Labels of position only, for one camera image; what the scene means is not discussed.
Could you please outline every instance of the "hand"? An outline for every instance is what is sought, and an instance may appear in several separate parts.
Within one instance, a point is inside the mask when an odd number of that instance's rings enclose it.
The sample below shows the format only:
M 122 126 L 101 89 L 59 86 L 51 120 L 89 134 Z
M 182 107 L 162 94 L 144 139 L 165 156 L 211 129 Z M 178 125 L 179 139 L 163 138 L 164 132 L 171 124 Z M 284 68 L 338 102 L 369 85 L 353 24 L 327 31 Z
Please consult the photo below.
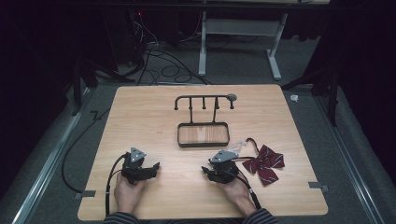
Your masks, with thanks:
M 117 186 L 114 189 L 114 197 L 116 198 L 119 212 L 133 214 L 142 196 L 142 190 L 145 185 L 146 180 L 139 181 L 136 185 L 132 185 L 122 174 L 117 174 Z
M 246 180 L 241 173 L 239 173 L 238 176 Z M 245 217 L 248 217 L 257 210 L 249 198 L 247 186 L 240 179 L 236 178 L 228 184 L 218 183 L 218 186 L 226 194 L 227 199 L 233 203 Z

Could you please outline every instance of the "dark red bow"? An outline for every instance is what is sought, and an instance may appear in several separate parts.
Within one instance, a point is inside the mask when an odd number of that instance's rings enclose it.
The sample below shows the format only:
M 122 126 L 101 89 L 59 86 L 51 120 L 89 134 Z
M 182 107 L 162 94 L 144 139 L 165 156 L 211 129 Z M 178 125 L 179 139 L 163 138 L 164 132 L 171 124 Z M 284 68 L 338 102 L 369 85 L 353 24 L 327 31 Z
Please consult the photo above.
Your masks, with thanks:
M 272 168 L 285 167 L 285 162 L 283 162 L 283 154 L 275 153 L 266 145 L 262 146 L 257 158 L 244 161 L 242 164 L 252 174 L 256 174 L 256 171 L 258 171 L 260 180 L 264 186 L 270 185 L 279 179 Z

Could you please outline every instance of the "person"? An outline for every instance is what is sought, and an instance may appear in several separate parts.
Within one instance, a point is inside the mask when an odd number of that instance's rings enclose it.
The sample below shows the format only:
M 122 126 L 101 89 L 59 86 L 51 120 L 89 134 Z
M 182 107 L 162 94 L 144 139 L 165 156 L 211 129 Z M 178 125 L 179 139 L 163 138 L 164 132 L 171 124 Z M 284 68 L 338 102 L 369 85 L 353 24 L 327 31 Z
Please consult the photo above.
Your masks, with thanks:
M 117 202 L 118 212 L 108 215 L 104 223 L 106 224 L 137 224 L 139 219 L 134 215 L 138 202 L 142 196 L 142 190 L 146 185 L 146 180 L 131 185 L 127 178 L 120 173 L 117 174 L 117 186 L 114 188 L 114 197 Z M 275 217 L 265 208 L 256 209 L 249 198 L 248 189 L 242 181 L 237 178 L 228 184 L 219 184 L 227 199 L 233 203 L 246 218 L 244 224 L 278 223 Z

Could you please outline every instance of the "white metal desk frame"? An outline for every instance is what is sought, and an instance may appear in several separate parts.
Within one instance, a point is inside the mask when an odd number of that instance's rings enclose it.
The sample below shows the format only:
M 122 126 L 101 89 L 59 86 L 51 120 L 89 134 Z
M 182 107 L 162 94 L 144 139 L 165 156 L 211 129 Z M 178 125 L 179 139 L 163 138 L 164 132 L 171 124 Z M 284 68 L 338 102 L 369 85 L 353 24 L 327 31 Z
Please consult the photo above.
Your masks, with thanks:
M 266 51 L 268 62 L 275 80 L 280 80 L 281 75 L 276 63 L 275 53 L 286 24 L 287 13 L 282 14 L 280 21 L 244 21 L 208 19 L 206 12 L 202 15 L 201 51 L 199 57 L 198 74 L 206 75 L 206 34 L 227 35 L 267 35 L 274 36 L 275 41 L 271 49 Z

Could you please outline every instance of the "metal floor strip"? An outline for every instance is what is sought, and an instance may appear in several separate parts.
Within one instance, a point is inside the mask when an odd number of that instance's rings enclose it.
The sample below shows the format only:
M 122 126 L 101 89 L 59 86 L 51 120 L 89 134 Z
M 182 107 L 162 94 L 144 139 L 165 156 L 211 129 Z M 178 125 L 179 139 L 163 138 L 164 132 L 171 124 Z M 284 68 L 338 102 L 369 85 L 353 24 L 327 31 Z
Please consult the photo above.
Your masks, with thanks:
M 73 129 L 76 127 L 79 118 L 81 117 L 81 111 L 83 111 L 85 105 L 90 101 L 92 97 L 93 91 L 90 91 L 88 88 L 85 89 L 83 96 L 84 100 L 82 102 L 82 107 L 80 111 L 71 119 L 69 125 L 67 126 L 64 134 L 62 135 L 61 140 L 57 144 L 57 146 L 51 151 L 49 157 L 47 158 L 46 163 L 41 169 L 40 174 L 38 175 L 35 183 L 33 184 L 30 192 L 26 196 L 20 210 L 17 215 L 14 217 L 13 224 L 24 224 L 28 223 L 30 218 L 32 217 L 38 203 L 40 202 L 41 197 L 43 196 L 50 180 L 55 173 L 55 170 L 63 158 L 63 155 L 67 148 L 64 148 L 68 138 L 70 137 Z
M 355 165 L 355 162 L 350 156 L 347 146 L 345 145 L 340 133 L 338 132 L 338 129 L 332 126 L 332 122 L 329 120 L 327 116 L 327 106 L 325 105 L 323 99 L 317 96 L 314 97 L 314 100 L 321 114 L 325 118 L 329 129 L 332 131 L 332 136 L 336 144 L 338 145 L 342 162 L 346 168 L 346 173 L 348 174 L 350 181 L 355 188 L 359 199 L 361 200 L 361 204 L 363 205 L 367 217 L 370 219 L 371 223 L 385 223 L 384 219 L 378 211 L 378 208 L 375 205 L 375 202 L 373 201 L 370 190 L 364 183 L 361 174 L 359 173 L 359 170 Z

